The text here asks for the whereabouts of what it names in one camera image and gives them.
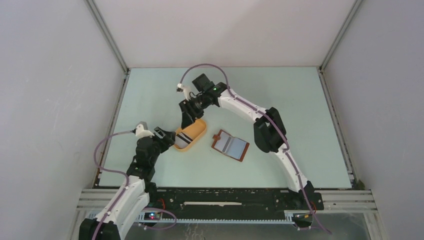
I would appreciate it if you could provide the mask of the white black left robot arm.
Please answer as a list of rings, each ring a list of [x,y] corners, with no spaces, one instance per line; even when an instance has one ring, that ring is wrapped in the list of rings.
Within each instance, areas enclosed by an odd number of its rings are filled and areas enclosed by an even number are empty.
[[[139,123],[135,129],[126,131],[129,133],[137,138],[135,155],[126,172],[115,171],[124,176],[124,182],[100,213],[82,221],[80,240],[123,240],[136,217],[158,202],[157,187],[152,182],[155,164],[159,155],[175,144],[176,132],[160,127],[150,131]]]

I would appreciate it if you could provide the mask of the brown leather card holder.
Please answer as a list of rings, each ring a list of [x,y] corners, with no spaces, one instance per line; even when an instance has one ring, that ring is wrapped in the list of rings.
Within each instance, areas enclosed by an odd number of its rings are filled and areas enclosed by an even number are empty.
[[[236,161],[242,162],[244,160],[250,146],[249,142],[234,137],[222,129],[212,138],[212,149]]]

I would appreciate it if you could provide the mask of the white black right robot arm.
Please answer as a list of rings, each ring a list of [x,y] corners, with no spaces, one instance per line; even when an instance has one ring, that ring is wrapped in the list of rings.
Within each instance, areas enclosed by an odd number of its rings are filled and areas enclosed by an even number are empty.
[[[227,84],[213,83],[205,74],[192,81],[198,94],[191,95],[188,86],[177,84],[177,92],[182,92],[185,99],[179,103],[182,113],[181,128],[185,129],[196,120],[201,119],[204,110],[215,105],[227,109],[253,124],[253,135],[256,146],[264,153],[275,154],[284,170],[291,194],[291,204],[297,209],[304,209],[311,202],[311,194],[315,188],[302,173],[290,152],[286,138],[287,131],[279,111],[271,107],[266,109],[241,97]]]

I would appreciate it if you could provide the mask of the white striped credit cards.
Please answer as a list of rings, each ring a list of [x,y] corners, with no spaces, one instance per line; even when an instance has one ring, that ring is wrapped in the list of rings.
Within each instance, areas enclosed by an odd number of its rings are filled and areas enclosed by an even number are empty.
[[[177,149],[182,150],[182,149],[187,148],[192,142],[193,142],[193,139],[191,137],[189,137],[184,132],[179,132],[175,136],[174,144],[175,144]]]

